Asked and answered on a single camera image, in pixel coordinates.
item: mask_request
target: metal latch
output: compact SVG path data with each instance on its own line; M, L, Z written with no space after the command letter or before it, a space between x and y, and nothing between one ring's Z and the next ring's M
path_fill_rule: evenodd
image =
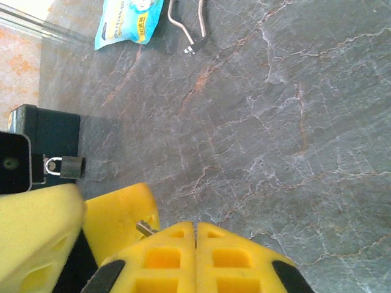
M186 37L188 38L190 42L190 46L188 46L185 49L185 53L189 56L194 55L203 45L205 45L206 41L208 40L208 36L206 35L206 28L205 28L205 21L204 21L204 3L205 0L199 0L198 4L198 18L200 20L200 27L201 27L201 35L202 39L199 42L195 42L194 39L191 37L188 29L184 24L180 23L179 21L176 21L175 19L172 18L172 9L174 6L174 1L175 0L170 0L169 3L169 11L168 11L168 16L169 16L169 21L176 27L179 27L183 32L185 33Z

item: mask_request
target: metal clasp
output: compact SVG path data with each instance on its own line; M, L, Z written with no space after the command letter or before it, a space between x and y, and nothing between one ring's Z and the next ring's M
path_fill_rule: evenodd
M54 176L60 176L60 172L55 172L55 171L52 171L50 170L50 163L52 162L55 162L55 161L62 161L62 158L61 157L51 157L50 159L48 159L46 162L45 162L45 171L48 172L48 174L50 175L54 175Z

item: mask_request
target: black rubber edge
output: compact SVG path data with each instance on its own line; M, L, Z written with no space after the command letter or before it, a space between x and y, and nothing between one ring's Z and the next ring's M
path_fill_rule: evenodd
M297 268L283 261L272 264L287 293L314 293Z
M101 266L81 293L110 293L124 266L125 261L121 259Z
M53 289L53 293L80 292L97 269L98 266L93 258L86 236L81 231Z

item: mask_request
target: marble tile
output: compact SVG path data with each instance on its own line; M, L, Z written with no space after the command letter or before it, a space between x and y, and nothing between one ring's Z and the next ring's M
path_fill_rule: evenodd
M9 112L22 104L37 104L41 40L0 24L0 131Z
M197 3L177 5L197 33ZM146 181L163 227L227 228L294 259L316 292L389 292L390 8L208 1L210 41L188 57L165 5L145 46L45 40L40 105L82 115L86 198ZM101 5L82 16L60 25L93 38Z

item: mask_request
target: black electronic device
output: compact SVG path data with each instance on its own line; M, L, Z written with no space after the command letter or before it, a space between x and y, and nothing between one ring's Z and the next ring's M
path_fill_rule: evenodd
M0 194L18 194L29 191L31 186L29 138L0 131Z

